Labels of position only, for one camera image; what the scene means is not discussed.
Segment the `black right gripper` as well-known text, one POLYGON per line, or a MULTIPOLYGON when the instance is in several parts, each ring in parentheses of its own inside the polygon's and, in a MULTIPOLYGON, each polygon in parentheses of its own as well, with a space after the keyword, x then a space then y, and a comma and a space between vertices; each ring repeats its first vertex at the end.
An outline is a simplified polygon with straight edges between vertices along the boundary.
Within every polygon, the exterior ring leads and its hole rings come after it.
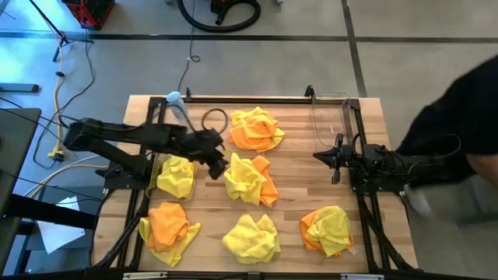
POLYGON ((366 174, 366 164, 363 156, 356 151, 356 140, 362 140, 361 134, 356 134, 351 144, 344 145, 344 135, 339 133, 335 137, 335 146, 323 152, 315 152, 313 157, 318 159, 330 169, 334 169, 334 174, 331 179, 333 184, 338 184, 341 179, 340 169, 353 168, 359 174, 364 176, 366 174))

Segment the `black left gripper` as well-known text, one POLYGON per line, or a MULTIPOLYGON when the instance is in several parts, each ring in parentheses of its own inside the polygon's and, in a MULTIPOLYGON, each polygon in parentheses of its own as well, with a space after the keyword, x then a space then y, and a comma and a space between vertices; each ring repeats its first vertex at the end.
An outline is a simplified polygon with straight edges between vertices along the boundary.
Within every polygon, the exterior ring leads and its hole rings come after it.
POLYGON ((217 180, 229 163, 217 149, 223 139, 214 129, 201 130, 186 134, 181 140, 181 156, 189 160, 209 165, 209 176, 217 180))

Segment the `yellow microfiber towel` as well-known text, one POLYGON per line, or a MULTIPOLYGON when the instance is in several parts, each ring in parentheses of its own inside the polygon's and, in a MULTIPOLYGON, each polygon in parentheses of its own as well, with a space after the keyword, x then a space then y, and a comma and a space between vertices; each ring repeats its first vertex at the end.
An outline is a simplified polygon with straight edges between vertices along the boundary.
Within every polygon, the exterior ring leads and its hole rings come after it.
POLYGON ((281 253, 279 233, 266 214, 257 222, 243 214, 222 238, 222 244, 241 264, 267 264, 281 253))
POLYGON ((251 160, 241 159, 235 152, 231 155, 230 168, 224 173, 226 192, 231 199, 259 205, 266 181, 251 160))
POLYGON ((170 156, 162 165, 156 187, 177 199, 191 196, 195 183, 196 165, 179 156, 170 156))
POLYGON ((284 139, 286 135, 285 132, 279 128, 279 122, 276 119, 274 119, 268 111, 262 110, 260 107, 256 107, 248 112, 234 111, 233 113, 230 114, 230 117, 232 121, 232 127, 243 124, 266 124, 268 126, 271 124, 274 125, 276 128, 278 128, 281 131, 281 136, 282 136, 281 138, 279 138, 277 145, 280 144, 280 142, 284 139))
MULTIPOLYGON (((174 243, 171 250, 158 253, 154 247, 146 245, 154 257, 167 264, 170 267, 177 266, 182 258, 183 252, 188 248, 189 244, 197 236, 199 230, 201 229, 200 223, 195 223, 193 226, 189 226, 186 232, 186 236, 174 243)), ((148 218, 140 218, 139 221, 139 234, 140 237, 147 243, 150 237, 153 237, 153 229, 148 218)))
POLYGON ((339 257, 353 246, 349 218, 339 206, 320 209, 307 229, 308 239, 321 246, 327 257, 339 257))

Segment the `clear plastic basket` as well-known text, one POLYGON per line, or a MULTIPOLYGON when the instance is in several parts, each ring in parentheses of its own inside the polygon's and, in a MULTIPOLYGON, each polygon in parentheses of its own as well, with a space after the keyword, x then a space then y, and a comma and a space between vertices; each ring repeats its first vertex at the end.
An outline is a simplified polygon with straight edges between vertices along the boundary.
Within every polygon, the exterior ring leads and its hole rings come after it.
POLYGON ((348 93, 315 93, 311 97, 314 134, 320 146, 330 149, 339 133, 344 133, 346 141, 349 140, 351 102, 352 97, 348 93))
POLYGON ((172 202, 189 201, 193 198, 195 183, 191 192, 191 196, 186 199, 177 199, 173 195, 165 191, 162 191, 156 187, 156 179, 161 172, 162 165, 170 156, 171 155, 159 154, 154 157, 149 186, 146 188, 146 197, 151 199, 165 199, 167 201, 172 201, 172 202))

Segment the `clear water bottle blue cap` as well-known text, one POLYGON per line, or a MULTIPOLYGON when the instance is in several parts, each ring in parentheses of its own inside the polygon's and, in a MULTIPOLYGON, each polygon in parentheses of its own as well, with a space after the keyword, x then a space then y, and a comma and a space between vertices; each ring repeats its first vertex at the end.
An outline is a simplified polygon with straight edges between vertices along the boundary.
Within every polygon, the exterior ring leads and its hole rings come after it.
POLYGON ((176 117, 179 124, 183 126, 189 125, 188 109, 181 98, 180 92, 172 91, 168 93, 167 105, 172 110, 173 115, 176 117))

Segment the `person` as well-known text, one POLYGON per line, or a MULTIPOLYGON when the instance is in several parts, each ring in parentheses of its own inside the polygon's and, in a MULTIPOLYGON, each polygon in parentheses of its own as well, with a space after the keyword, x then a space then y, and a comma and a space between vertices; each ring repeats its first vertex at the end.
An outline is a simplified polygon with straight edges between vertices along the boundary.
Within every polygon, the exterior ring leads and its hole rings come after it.
POLYGON ((403 156, 443 155, 456 177, 448 185, 478 175, 466 155, 498 154, 498 54, 455 79, 443 96, 426 105, 396 151, 403 156))

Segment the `person's hand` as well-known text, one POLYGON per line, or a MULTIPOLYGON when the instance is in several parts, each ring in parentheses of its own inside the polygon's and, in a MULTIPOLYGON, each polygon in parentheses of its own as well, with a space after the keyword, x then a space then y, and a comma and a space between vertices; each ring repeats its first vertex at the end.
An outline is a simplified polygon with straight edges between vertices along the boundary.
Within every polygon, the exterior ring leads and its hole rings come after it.
POLYGON ((498 154, 490 156, 467 154, 466 157, 479 176, 498 188, 498 154))

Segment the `white paper sheet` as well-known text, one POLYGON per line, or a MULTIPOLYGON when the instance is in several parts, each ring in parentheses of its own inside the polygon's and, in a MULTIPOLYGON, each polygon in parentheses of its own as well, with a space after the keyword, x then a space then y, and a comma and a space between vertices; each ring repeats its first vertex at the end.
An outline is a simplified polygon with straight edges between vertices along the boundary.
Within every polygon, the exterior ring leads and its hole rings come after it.
POLYGON ((47 254, 51 254, 64 245, 85 236, 85 230, 73 226, 64 226, 53 222, 37 222, 47 254))

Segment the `black desk leg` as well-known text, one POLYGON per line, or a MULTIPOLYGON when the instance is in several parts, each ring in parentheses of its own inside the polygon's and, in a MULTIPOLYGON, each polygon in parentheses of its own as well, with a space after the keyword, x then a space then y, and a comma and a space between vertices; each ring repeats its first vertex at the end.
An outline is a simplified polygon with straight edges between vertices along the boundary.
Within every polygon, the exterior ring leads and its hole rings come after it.
POLYGON ((0 207, 0 215, 52 222, 81 229, 92 229, 96 221, 95 215, 17 194, 11 194, 4 205, 0 207))

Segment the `red black box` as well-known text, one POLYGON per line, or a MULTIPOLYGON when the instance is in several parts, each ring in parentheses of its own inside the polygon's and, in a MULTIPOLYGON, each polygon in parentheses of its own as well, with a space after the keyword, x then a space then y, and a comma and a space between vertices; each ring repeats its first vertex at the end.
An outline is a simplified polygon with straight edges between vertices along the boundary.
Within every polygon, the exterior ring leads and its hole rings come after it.
POLYGON ((115 0, 61 0, 82 29, 101 30, 115 0))

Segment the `grey desk top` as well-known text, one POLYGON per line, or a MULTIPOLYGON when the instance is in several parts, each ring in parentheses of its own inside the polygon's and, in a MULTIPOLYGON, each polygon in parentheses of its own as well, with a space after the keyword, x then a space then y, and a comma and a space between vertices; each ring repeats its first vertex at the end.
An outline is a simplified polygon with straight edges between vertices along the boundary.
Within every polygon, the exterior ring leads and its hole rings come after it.
POLYGON ((40 115, 39 108, 0 108, 0 217, 8 205, 40 115))

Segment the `black tripod stand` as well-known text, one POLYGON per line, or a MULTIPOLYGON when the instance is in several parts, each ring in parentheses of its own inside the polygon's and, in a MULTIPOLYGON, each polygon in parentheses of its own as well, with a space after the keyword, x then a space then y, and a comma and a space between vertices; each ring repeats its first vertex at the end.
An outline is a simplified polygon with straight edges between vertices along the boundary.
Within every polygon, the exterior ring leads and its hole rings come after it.
POLYGON ((53 62, 56 62, 57 58, 59 55, 62 53, 62 46, 65 44, 70 44, 73 41, 76 42, 83 42, 85 44, 93 44, 93 40, 89 40, 87 37, 84 39, 79 39, 79 38, 68 38, 62 31, 60 31, 45 15, 45 13, 41 10, 41 8, 36 4, 34 0, 29 0, 30 4, 37 10, 37 12, 40 14, 44 22, 47 24, 49 27, 49 30, 53 33, 54 38, 56 40, 56 43, 58 44, 57 50, 54 53, 54 56, 52 58, 53 62))

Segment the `grey metal foot bar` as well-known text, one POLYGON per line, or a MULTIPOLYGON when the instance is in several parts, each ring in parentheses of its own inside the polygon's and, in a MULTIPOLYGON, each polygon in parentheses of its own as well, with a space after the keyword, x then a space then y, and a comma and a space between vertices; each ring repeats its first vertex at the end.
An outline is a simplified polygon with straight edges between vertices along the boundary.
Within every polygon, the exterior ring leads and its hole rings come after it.
POLYGON ((0 82, 0 92, 38 93, 39 90, 40 87, 37 84, 0 82))

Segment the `black aluminium table frame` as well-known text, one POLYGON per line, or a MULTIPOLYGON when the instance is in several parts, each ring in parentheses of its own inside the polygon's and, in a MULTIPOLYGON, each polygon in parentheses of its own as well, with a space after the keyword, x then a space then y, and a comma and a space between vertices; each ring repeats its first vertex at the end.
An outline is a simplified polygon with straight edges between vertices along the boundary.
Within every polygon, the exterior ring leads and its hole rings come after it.
MULTIPOLYGON (((331 182, 332 170, 313 157, 324 149, 317 141, 311 116, 310 96, 193 96, 187 101, 195 124, 223 125, 225 114, 260 107, 278 120, 285 138, 267 151, 270 175, 279 190, 272 208, 233 200, 222 180, 212 180, 205 167, 196 173, 193 198, 182 202, 188 219, 201 229, 181 262, 169 267, 143 245, 133 233, 121 256, 109 268, 91 268, 85 280, 122 280, 124 273, 166 271, 162 280, 341 280, 340 274, 383 275, 385 280, 413 280, 417 260, 405 208, 396 194, 382 192, 366 198, 370 210, 358 206, 359 195, 350 186, 349 173, 339 184, 331 182), (326 257, 306 250, 299 221, 324 206, 345 210, 354 239, 353 248, 340 257, 326 257), (281 253, 269 263, 241 264, 223 246, 222 238, 243 215, 259 219, 264 214, 279 233, 281 253)), ((374 98, 352 98, 349 139, 360 133, 373 144, 387 145, 388 133, 381 102, 374 98)))

